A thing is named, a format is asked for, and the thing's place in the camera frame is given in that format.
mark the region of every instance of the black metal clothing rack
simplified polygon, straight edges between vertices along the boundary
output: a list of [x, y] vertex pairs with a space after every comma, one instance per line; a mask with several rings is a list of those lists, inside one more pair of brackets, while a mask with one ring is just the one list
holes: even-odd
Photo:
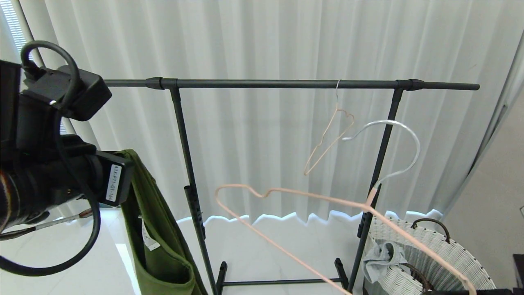
[[[272, 285], [272, 284], [291, 284], [291, 283], [320, 283], [324, 282], [321, 279], [297, 279], [297, 280], [265, 280], [265, 281], [225, 281], [227, 272], [227, 263], [223, 261], [220, 265], [219, 276], [215, 282], [213, 276], [213, 269], [209, 260], [208, 249], [205, 245], [205, 228], [202, 220], [202, 213], [200, 211], [200, 203], [197, 193], [197, 185], [193, 172], [193, 165], [191, 163], [191, 154], [189, 149], [188, 135], [185, 129], [184, 115], [182, 112], [182, 104], [180, 97], [180, 88], [310, 88], [310, 89], [327, 89], [338, 88], [342, 89], [393, 89], [393, 97], [389, 109], [388, 119], [394, 120], [397, 114], [400, 99], [404, 91], [415, 91], [420, 89], [448, 89], [448, 90], [478, 90], [478, 84], [470, 83], [447, 83], [447, 82], [424, 82], [417, 79], [409, 80], [394, 80], [394, 81], [356, 81], [356, 80], [188, 80], [188, 79], [169, 79], [169, 78], [149, 78], [143, 80], [105, 80], [109, 87], [147, 87], [152, 89], [165, 90], [171, 92], [173, 100], [174, 111], [177, 117], [178, 130], [180, 133], [180, 141], [182, 143], [182, 151], [185, 160], [185, 167], [188, 172], [189, 185], [184, 187], [185, 195], [188, 200], [191, 218], [195, 227], [196, 236], [202, 251], [205, 269], [208, 273], [209, 282], [211, 284], [213, 295], [221, 295], [224, 286], [241, 286], [241, 285]], [[384, 156], [391, 135], [391, 125], [386, 125], [382, 142], [378, 151], [377, 162], [371, 178], [371, 185], [369, 189], [377, 182]], [[380, 187], [372, 202], [374, 208], [377, 203], [377, 198], [380, 193]], [[335, 268], [339, 275], [338, 278], [333, 278], [335, 282], [340, 282], [342, 287], [348, 291], [353, 290], [355, 279], [358, 273], [358, 268], [364, 246], [366, 244], [369, 227], [371, 225], [371, 213], [364, 213], [361, 223], [358, 227], [357, 236], [360, 242], [357, 248], [357, 254], [353, 263], [353, 270], [351, 277], [348, 280], [344, 267], [340, 258], [335, 259]]]

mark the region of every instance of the curtain fold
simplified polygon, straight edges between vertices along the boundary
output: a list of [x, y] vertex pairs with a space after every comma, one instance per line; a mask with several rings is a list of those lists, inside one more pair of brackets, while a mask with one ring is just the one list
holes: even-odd
[[[405, 92], [397, 120], [422, 151], [383, 186], [378, 209], [444, 211], [464, 182], [496, 109], [524, 30], [521, 1], [35, 1], [20, 0], [35, 39], [58, 43], [105, 79], [378, 79], [475, 82], [479, 91]], [[63, 64], [41, 51], [47, 67]], [[178, 218], [189, 215], [187, 174], [168, 91], [112, 88], [87, 130], [102, 150], [134, 149]], [[205, 218], [224, 183], [281, 186], [363, 201], [384, 127], [336, 144], [309, 176], [304, 164], [334, 110], [333, 89], [181, 89]], [[392, 90], [339, 90], [355, 115], [348, 135], [385, 119]], [[336, 117], [325, 142], [348, 122]], [[382, 175], [409, 165], [414, 146], [393, 128]], [[358, 211], [274, 195], [228, 191], [227, 205], [255, 220], [297, 212], [327, 218]]]

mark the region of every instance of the white tiled floor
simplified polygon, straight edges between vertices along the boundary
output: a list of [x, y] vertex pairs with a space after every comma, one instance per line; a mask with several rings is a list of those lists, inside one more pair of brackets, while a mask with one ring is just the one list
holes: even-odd
[[[416, 216], [420, 215], [415, 214], [406, 219], [415, 219]], [[312, 215], [308, 222], [304, 223], [296, 215], [291, 214], [284, 218], [262, 216], [254, 225], [320, 273], [333, 278], [337, 277], [334, 267], [337, 257], [341, 258], [347, 276], [351, 274], [358, 245], [356, 232], [360, 219], [360, 215], [349, 217], [342, 213], [331, 212], [328, 220], [321, 220]], [[131, 276], [133, 289], [139, 295], [133, 271], [129, 269], [132, 259], [125, 256], [125, 249], [127, 248], [127, 254], [130, 253], [130, 249], [122, 213], [118, 209], [106, 209], [103, 212], [103, 220], [123, 257], [124, 265]], [[179, 226], [189, 247], [193, 249], [192, 253], [204, 283], [209, 284], [192, 221], [188, 218], [182, 219], [179, 221]], [[228, 264], [226, 281], [316, 278], [310, 271], [236, 220], [212, 217], [205, 224], [205, 232], [215, 278], [218, 276], [222, 261]], [[355, 294], [361, 294], [361, 288], [362, 272], [359, 272]], [[325, 283], [313, 283], [231, 286], [224, 287], [223, 294], [339, 294], [339, 292]]]

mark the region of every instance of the white clothing label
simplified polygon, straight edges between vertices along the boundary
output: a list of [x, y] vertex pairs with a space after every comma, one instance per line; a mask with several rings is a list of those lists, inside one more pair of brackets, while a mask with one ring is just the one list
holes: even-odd
[[149, 251], [153, 251], [156, 248], [160, 247], [160, 244], [155, 241], [146, 229], [146, 224], [144, 223], [144, 220], [142, 219], [142, 239], [144, 240], [144, 245], [149, 249]]
[[109, 174], [109, 182], [107, 183], [107, 193], [105, 194], [105, 199], [108, 201], [116, 201], [121, 172], [122, 167], [115, 164], [111, 165], [111, 173]]

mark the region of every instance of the white laundry basket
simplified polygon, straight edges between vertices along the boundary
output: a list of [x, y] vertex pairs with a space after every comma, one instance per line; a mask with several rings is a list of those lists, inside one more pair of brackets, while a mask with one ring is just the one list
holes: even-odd
[[[418, 219], [413, 223], [400, 219], [393, 219], [391, 217], [390, 220], [415, 239], [421, 241], [431, 250], [435, 251], [444, 260], [451, 263], [453, 267], [463, 273], [471, 281], [475, 286], [475, 289], [487, 290], [496, 288], [495, 284], [478, 260], [459, 243], [449, 238], [449, 233], [441, 222], [430, 218]], [[444, 228], [446, 236], [433, 230], [417, 227], [417, 223], [420, 221], [438, 223]], [[368, 253], [368, 251], [373, 247], [373, 240], [379, 244], [389, 241], [401, 245], [404, 249], [408, 263], [419, 270], [427, 281], [434, 286], [435, 290], [465, 290], [462, 283], [453, 274], [376, 217], [373, 217], [372, 219], [368, 241], [364, 248], [364, 255], [366, 255], [366, 253]], [[375, 283], [370, 283], [364, 279], [364, 294], [419, 295], [423, 291], [427, 290], [423, 290], [422, 284], [414, 279], [409, 272], [403, 271], [398, 266], [389, 267], [386, 275]]]

